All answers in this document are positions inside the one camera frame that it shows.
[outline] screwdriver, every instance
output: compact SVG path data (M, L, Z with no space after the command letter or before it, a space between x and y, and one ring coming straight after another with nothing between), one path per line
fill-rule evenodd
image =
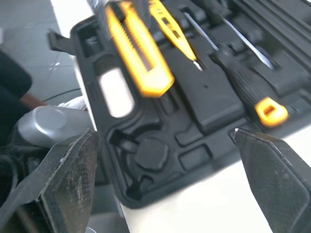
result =
M287 109L279 104L279 99L272 87L258 74L242 65L233 55L233 51L224 45L216 45L196 21L184 13L190 24L216 50L211 56L226 73L235 92L245 107L255 113L260 122L266 127L275 127L288 118Z
M180 49L190 60L193 61L200 71L203 71L199 63L197 63L197 58L194 55L194 52L185 35L169 11L160 2L160 0L150 0L149 3L150 13L159 24L163 33L178 49Z
M244 44L261 60L265 65L267 65L270 69L274 69L273 64L269 61L269 59L262 54L255 46L246 39L239 30L230 23L226 17L231 14L231 11L226 8L225 6L221 5L217 0L200 0L198 2L206 12L208 12L208 16L210 16L215 22L224 22L227 24L237 35L238 37L244 42Z

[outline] tool case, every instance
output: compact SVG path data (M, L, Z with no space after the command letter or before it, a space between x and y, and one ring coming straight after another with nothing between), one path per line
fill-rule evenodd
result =
M235 128L282 138L311 123L308 1L223 1L234 13L231 22L269 58L274 70L261 63L227 25L211 22L192 1L162 2L180 24L204 70L198 70L152 21L150 32L175 77L174 85L158 99L140 95L95 17L74 26L70 38L49 33L53 50L76 56L97 130L105 140L101 162L117 198L129 208L151 204L240 160ZM284 124L265 128L249 114L223 70L211 60L212 46L182 11L267 81L289 111ZM110 115L99 83L104 73L116 67L135 101L131 113L121 118Z

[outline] metal shaft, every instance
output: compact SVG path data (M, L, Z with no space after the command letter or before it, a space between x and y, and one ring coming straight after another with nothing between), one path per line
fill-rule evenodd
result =
M219 48L215 43L210 39L210 37L203 31L203 29L197 24L197 22L186 12L184 12L185 17L189 20L190 24L197 30L197 32L203 36L208 42L213 46L213 48L218 51Z
M243 36L236 27L232 25L228 20L223 19L225 24L227 24L234 32L239 36L239 38L245 43L245 45L253 51L253 53L261 60L265 65L267 65L270 69L274 69L273 64L269 61L269 59L263 55L255 46L248 40L246 39L245 36Z

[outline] white table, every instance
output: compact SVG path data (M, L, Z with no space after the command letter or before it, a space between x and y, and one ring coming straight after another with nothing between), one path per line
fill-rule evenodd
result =
M76 23L92 15L86 0L51 2L66 37ZM85 94L78 67L76 74ZM310 135L311 126L284 140L311 166ZM153 205L139 210L122 209L131 233L272 232L251 193L241 161Z

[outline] gray floor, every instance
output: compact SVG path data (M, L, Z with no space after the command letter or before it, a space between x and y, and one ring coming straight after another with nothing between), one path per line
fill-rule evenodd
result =
M50 0L0 0L0 28L0 49L31 74L33 95L49 104L81 95L72 59L48 46L48 29L59 31Z

